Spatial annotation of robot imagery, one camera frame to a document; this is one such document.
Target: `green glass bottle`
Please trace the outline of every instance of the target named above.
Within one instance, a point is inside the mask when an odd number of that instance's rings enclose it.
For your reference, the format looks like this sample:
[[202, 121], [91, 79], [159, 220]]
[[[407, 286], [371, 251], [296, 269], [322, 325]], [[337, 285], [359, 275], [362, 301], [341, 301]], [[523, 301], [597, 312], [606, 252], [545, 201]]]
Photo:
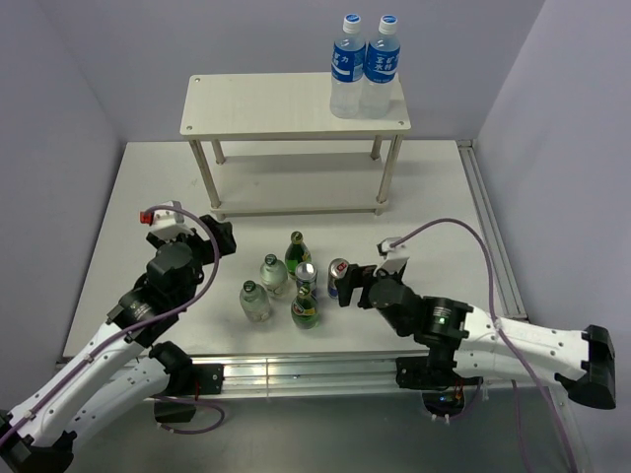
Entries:
[[292, 233], [292, 244], [289, 245], [285, 252], [285, 265], [287, 266], [287, 272], [289, 277], [296, 279], [296, 266], [305, 261], [311, 262], [312, 254], [303, 242], [303, 234], [300, 232]]
[[292, 319], [299, 328], [314, 328], [319, 322], [317, 301], [312, 296], [309, 285], [298, 290], [298, 295], [292, 302]]

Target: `blue label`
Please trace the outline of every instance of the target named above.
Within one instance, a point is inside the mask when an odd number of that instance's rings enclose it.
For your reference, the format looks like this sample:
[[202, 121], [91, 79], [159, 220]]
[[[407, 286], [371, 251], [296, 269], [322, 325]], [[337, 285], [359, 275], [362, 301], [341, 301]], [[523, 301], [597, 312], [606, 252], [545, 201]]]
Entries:
[[366, 56], [366, 67], [364, 72], [366, 78], [377, 84], [385, 84], [394, 79], [396, 66], [398, 66], [398, 53], [401, 48], [394, 51], [379, 51], [372, 45], [368, 46], [368, 55]]
[[331, 74], [339, 82], [359, 81], [364, 74], [366, 45], [356, 51], [344, 51], [337, 44], [333, 47]]

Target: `glass bottle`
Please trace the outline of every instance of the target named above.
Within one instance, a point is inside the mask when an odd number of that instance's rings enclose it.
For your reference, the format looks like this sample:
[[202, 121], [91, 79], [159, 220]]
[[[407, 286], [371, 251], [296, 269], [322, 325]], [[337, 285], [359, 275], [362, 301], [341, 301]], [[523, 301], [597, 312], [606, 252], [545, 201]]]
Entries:
[[265, 256], [260, 265], [260, 282], [270, 296], [282, 296], [287, 291], [287, 268], [275, 254]]
[[241, 307], [251, 322], [264, 322], [269, 318], [271, 306], [267, 293], [260, 284], [245, 281], [239, 294]]
[[312, 255], [303, 242], [303, 234], [300, 232], [292, 233], [292, 243], [285, 252], [285, 264], [289, 277], [296, 279], [296, 266], [305, 261], [312, 260]]
[[292, 319], [299, 328], [314, 328], [319, 322], [317, 301], [312, 296], [309, 285], [298, 290], [298, 295], [292, 302]]

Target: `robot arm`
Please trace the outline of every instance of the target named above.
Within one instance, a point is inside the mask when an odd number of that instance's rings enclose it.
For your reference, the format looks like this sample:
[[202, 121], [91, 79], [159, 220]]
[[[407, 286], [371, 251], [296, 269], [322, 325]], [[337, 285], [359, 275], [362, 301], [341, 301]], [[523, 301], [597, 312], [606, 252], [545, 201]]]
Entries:
[[[177, 202], [168, 205], [181, 210]], [[208, 216], [200, 220], [216, 239], [218, 257], [236, 251], [231, 224], [219, 224]], [[147, 241], [157, 249], [145, 274], [120, 298], [97, 334], [62, 371], [10, 412], [0, 412], [0, 456], [14, 471], [65, 471], [73, 458], [75, 440], [83, 444], [135, 403], [164, 392], [189, 375], [192, 361], [182, 350], [170, 342], [153, 344], [178, 320], [177, 314], [162, 315], [195, 297], [204, 280], [202, 267], [214, 261], [215, 250], [210, 241], [187, 227], [177, 212], [160, 210], [141, 215], [141, 222], [151, 226]], [[129, 330], [139, 322], [148, 323]], [[96, 347], [113, 338], [95, 354]], [[125, 364], [150, 347], [149, 357], [132, 374], [106, 385]]]
[[501, 319], [469, 304], [446, 298], [420, 297], [402, 282], [408, 254], [399, 238], [378, 245], [380, 265], [351, 264], [336, 282], [339, 304], [350, 305], [362, 288], [358, 306], [376, 308], [400, 337], [413, 336], [429, 348], [427, 357], [397, 360], [397, 383], [411, 389], [437, 389], [458, 383], [477, 384], [483, 376], [530, 380], [522, 361], [505, 343], [498, 328], [535, 374], [548, 386], [562, 386], [569, 398], [597, 409], [615, 407], [614, 352], [605, 328], [553, 330]]

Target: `shelf leg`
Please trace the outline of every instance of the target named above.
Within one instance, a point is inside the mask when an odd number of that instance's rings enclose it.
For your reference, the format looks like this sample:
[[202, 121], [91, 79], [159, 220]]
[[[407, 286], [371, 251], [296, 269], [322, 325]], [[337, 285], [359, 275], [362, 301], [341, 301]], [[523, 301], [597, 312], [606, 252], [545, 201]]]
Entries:
[[375, 136], [375, 141], [373, 142], [373, 151], [371, 151], [371, 158], [373, 158], [373, 161], [379, 160], [382, 157], [381, 149], [383, 140], [384, 137], [382, 135]]
[[[386, 166], [384, 167], [384, 175], [382, 176], [382, 184], [379, 187], [379, 194], [377, 194], [377, 202], [383, 204], [387, 201], [387, 192], [390, 189], [390, 183], [392, 182], [392, 175], [394, 174], [394, 166], [398, 158], [398, 152], [401, 149], [401, 143], [403, 142], [403, 135], [394, 135], [392, 141], [390, 141], [390, 148], [387, 150]], [[381, 215], [382, 211], [378, 209], [375, 211], [376, 215]]]
[[204, 154], [204, 149], [201, 146], [201, 142], [199, 140], [191, 140], [188, 142], [188, 144], [190, 145], [191, 150], [193, 150], [193, 156], [195, 157], [197, 165], [199, 166], [201, 178], [204, 180], [206, 192], [208, 192], [208, 197], [210, 198], [210, 206], [213, 209], [218, 209], [221, 206], [221, 200], [219, 200], [217, 187], [215, 187], [215, 181], [213, 180], [213, 176], [210, 173], [208, 161], [206, 161], [206, 155]]
[[222, 165], [226, 162], [226, 157], [224, 156], [224, 150], [221, 149], [221, 143], [219, 140], [210, 140], [210, 143], [213, 145], [213, 151], [215, 152], [215, 161], [218, 165]]

